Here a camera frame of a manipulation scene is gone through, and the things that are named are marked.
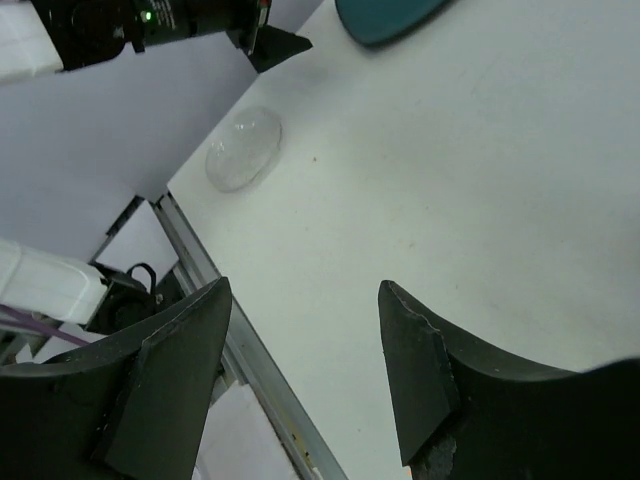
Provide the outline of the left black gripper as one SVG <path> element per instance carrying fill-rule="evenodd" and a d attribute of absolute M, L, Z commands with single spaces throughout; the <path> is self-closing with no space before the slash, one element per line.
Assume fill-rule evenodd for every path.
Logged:
<path fill-rule="evenodd" d="M 259 74 L 313 48 L 306 37 L 266 25 L 269 1 L 148 0 L 135 1 L 134 7 L 145 46 L 224 32 L 251 53 L 249 61 Z"/>

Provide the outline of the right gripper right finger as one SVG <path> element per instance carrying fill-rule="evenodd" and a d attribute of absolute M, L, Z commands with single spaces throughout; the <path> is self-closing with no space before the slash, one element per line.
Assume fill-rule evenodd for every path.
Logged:
<path fill-rule="evenodd" d="M 416 479 L 635 479 L 639 362 L 583 372 L 502 350 L 379 286 L 401 462 Z"/>

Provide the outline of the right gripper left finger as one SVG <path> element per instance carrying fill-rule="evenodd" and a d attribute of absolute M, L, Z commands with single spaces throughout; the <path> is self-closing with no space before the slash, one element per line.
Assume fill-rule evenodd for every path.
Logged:
<path fill-rule="evenodd" d="M 188 479 L 229 327 L 219 278 L 44 363 L 1 370 L 5 479 Z"/>

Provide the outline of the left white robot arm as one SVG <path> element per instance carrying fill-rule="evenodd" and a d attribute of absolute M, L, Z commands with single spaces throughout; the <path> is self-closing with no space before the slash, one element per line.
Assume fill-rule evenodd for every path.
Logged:
<path fill-rule="evenodd" d="M 225 33 L 263 73 L 308 51 L 309 39 L 269 25 L 268 1 L 4 1 L 1 82 L 19 83 L 105 63 L 146 48 Z M 1 242 L 1 304 L 85 325 L 107 292 L 81 261 Z"/>

